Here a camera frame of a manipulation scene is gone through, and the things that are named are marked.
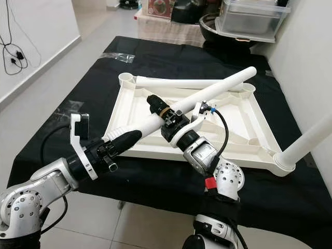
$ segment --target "transparent plastic container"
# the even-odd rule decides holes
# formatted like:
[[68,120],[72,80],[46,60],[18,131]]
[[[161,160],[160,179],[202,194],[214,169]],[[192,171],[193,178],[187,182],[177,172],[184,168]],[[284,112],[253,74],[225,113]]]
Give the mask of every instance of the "transparent plastic container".
[[215,19],[217,33],[239,40],[274,43],[275,35],[291,8],[277,0],[223,0]]

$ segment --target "table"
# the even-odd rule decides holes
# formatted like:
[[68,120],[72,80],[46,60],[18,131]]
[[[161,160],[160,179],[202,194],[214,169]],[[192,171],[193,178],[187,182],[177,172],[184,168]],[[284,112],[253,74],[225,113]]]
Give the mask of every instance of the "table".
[[[257,75],[247,82],[256,87],[255,97],[280,147],[285,149],[301,133],[278,82],[262,56],[234,55],[227,51],[187,45],[116,37],[105,52],[135,55],[132,63],[112,58],[98,59],[31,138],[13,163],[8,185],[27,181],[41,167],[40,143],[47,132],[68,122],[71,112],[90,114],[90,137],[101,137],[107,127],[119,91],[118,74],[129,72],[158,78],[225,78],[247,66]],[[52,162],[74,153],[68,131],[59,131],[45,148]],[[148,205],[158,209],[196,215],[204,181],[188,163],[118,157],[120,169],[96,181],[86,180],[79,191]],[[327,248],[332,234],[332,200],[315,168],[301,160],[286,177],[266,170],[246,169],[241,197],[240,225],[283,233],[312,248]]]

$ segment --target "white wall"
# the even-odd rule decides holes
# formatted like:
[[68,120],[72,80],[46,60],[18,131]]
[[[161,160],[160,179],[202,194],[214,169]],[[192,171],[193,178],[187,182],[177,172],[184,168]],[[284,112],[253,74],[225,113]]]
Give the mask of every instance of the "white wall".
[[[5,2],[0,0],[0,34],[8,40]],[[79,38],[71,0],[9,0],[8,4],[12,42],[22,48],[31,64],[8,76],[0,57],[0,103]]]
[[[292,13],[265,55],[304,133],[332,112],[332,1],[291,0]],[[313,157],[332,194],[332,136]]]

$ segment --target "wire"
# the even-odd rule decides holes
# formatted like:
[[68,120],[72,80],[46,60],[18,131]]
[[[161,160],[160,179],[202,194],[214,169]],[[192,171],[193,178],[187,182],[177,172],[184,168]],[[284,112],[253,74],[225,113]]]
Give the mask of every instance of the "wire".
[[43,231],[41,231],[40,234],[43,234],[43,233],[47,232],[48,230],[50,230],[51,228],[53,228],[53,227],[54,227],[57,223],[59,223],[59,222],[63,219],[63,217],[66,215],[67,210],[68,210],[68,201],[67,201],[66,196],[63,196],[62,199],[63,199],[63,202],[64,202],[64,210],[63,210],[62,215],[61,215],[56,221],[54,221],[50,226],[48,226],[48,227],[45,228]]
[[[10,37],[10,40],[9,40],[9,44],[11,44],[11,41],[12,41],[12,37],[11,37],[11,30],[10,30],[10,23],[9,23],[9,7],[8,7],[8,0],[6,0],[6,8],[7,8],[7,24],[8,24],[8,31],[9,31],[9,37]],[[6,45],[4,40],[2,39],[2,37],[0,36],[0,39],[2,41],[2,44],[1,45]]]
[[223,153],[223,151],[225,150],[226,146],[227,146],[228,137],[229,137],[229,130],[228,130],[228,126],[227,126],[226,120],[224,119],[223,115],[215,108],[212,108],[211,112],[216,113],[219,116],[219,118],[222,120],[223,125],[225,127],[225,140],[224,140],[224,143],[223,143],[222,147],[220,148],[220,150],[218,151],[218,153],[216,155],[216,157],[220,157],[221,154]]
[[[2,36],[0,35],[0,40],[2,43],[0,43],[0,45],[4,46],[3,49],[2,49],[2,58],[3,58],[3,61],[4,61],[4,69],[5,69],[5,73],[7,75],[16,75],[18,73],[20,73],[23,69],[27,68],[28,66],[28,63],[27,63],[27,59],[25,57],[25,54],[23,52],[23,50],[18,46],[18,45],[15,45],[12,43],[12,34],[11,34],[11,29],[10,29],[10,20],[9,20],[9,5],[8,5],[8,0],[6,0],[6,11],[7,11],[7,24],[8,24],[8,32],[9,32],[9,43],[5,43],[4,39],[2,38]],[[15,46],[16,48],[18,48],[20,51],[17,51],[17,52],[20,52],[23,56],[23,59],[26,61],[26,66],[23,66],[21,60],[23,60],[22,58],[19,58],[17,55],[15,54],[12,54],[9,50],[8,50],[8,46]],[[18,68],[19,68],[19,71],[15,72],[15,73],[9,73],[8,70],[7,70],[7,66],[6,66],[6,61],[5,61],[5,50],[7,51],[8,54],[10,54],[13,58],[16,58],[19,62],[20,62],[20,65],[18,65],[16,62],[12,62],[14,65],[16,65]]]
[[234,230],[235,234],[238,236],[242,246],[243,246],[243,249],[248,249],[248,246],[247,244],[245,243],[244,241],[244,238],[242,237],[240,231],[238,230],[237,226],[234,224],[234,222],[231,220],[231,219],[228,219],[228,223],[229,225],[231,226],[231,228]]
[[[70,125],[69,124],[64,124],[62,126],[59,126],[57,128],[55,128],[54,130],[50,131],[43,139],[41,146],[40,146],[40,152],[39,152],[39,156],[40,156],[40,162],[42,164],[42,166],[45,166],[45,160],[44,160],[44,148],[45,148],[45,144],[47,142],[47,140],[49,139],[50,136],[52,136],[54,133],[56,133],[57,131],[64,129],[64,128],[69,128]],[[63,213],[61,214],[61,216],[54,221],[50,226],[48,226],[47,228],[45,228],[43,231],[41,231],[41,234],[47,232],[48,230],[50,230],[52,227],[54,227],[57,223],[59,223],[63,217],[66,215],[67,210],[68,210],[68,201],[66,196],[62,197],[63,202],[64,202],[64,210]]]
[[9,6],[9,9],[10,9],[10,12],[11,12],[12,19],[13,19],[14,23],[16,23],[16,25],[19,27],[19,29],[22,31],[22,33],[26,36],[26,38],[29,40],[29,42],[32,44],[32,46],[33,46],[33,47],[35,48],[35,50],[37,51],[37,54],[39,55],[39,62],[38,62],[38,65],[36,65],[36,66],[32,65],[31,61],[30,61],[28,58],[26,58],[25,56],[24,56],[24,57],[26,58],[26,60],[29,61],[30,65],[31,65],[32,67],[34,67],[34,68],[39,67],[40,64],[42,63],[42,54],[39,52],[37,46],[32,42],[31,38],[27,35],[27,33],[24,31],[24,29],[21,27],[21,25],[16,21],[16,18],[15,18],[15,15],[14,15],[14,12],[13,12],[11,6]]

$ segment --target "power adapter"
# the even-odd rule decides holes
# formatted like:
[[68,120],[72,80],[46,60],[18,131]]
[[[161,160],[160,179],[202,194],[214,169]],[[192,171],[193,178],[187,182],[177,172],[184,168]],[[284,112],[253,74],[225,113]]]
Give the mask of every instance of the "power adapter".
[[19,60],[23,60],[24,56],[20,51],[16,51],[16,58],[19,59]]

